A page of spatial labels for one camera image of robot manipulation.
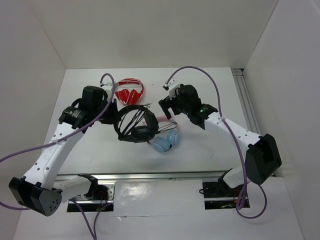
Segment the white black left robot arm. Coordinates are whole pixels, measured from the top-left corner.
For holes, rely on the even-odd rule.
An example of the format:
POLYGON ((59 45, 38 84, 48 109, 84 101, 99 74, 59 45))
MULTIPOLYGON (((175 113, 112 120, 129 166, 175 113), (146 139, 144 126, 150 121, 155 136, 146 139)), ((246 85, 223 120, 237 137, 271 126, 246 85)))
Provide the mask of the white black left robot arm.
POLYGON ((101 84, 86 86, 81 98, 67 107, 58 119, 56 130, 34 165, 21 177, 13 177, 8 184, 16 201, 26 209, 46 217, 51 216, 61 203, 83 195, 92 200, 105 190, 98 179, 86 173, 55 183, 56 177, 73 147, 84 136, 88 127, 99 121, 111 125, 117 119, 114 99, 115 87, 101 84))

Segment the black headset with microphone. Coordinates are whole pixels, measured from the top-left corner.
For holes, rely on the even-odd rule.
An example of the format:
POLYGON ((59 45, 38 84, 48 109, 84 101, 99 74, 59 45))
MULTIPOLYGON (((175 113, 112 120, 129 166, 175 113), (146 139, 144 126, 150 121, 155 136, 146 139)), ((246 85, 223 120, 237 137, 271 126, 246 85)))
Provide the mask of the black headset with microphone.
POLYGON ((147 105, 128 105, 119 111, 121 120, 114 124, 119 141, 145 143, 152 140, 159 132, 159 122, 147 105), (121 130, 125 117, 136 111, 129 123, 121 130))

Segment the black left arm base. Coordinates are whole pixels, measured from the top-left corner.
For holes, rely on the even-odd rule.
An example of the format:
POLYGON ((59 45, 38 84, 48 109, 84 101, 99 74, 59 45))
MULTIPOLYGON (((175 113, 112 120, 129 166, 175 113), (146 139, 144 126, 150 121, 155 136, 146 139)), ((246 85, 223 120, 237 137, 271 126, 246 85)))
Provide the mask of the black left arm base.
POLYGON ((73 200, 78 203, 85 213, 95 213, 105 207, 102 212, 114 211, 114 198, 116 182, 109 180, 99 180, 100 190, 90 198, 84 195, 78 195, 73 200))

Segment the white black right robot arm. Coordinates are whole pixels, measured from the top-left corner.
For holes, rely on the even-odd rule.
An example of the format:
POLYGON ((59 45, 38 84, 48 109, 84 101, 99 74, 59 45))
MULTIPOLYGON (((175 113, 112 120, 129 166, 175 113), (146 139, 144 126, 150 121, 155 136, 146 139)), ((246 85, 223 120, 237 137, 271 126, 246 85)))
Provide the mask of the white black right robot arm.
POLYGON ((240 154, 241 165, 225 172, 218 184, 223 196, 247 182, 262 185, 282 165, 276 140, 270 134, 260 135, 243 128, 222 115, 220 110, 204 104, 192 85, 165 84, 168 96, 159 105, 168 119, 184 114, 190 122, 216 134, 234 146, 240 154))

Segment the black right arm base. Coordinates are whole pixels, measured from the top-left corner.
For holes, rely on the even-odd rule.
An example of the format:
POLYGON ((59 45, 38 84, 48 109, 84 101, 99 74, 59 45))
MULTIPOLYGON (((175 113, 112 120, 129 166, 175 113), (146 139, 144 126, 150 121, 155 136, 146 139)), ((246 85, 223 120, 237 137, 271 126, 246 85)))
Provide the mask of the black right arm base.
POLYGON ((229 188, 218 181, 203 182, 199 193, 204 197, 206 210, 235 209, 242 187, 229 188))

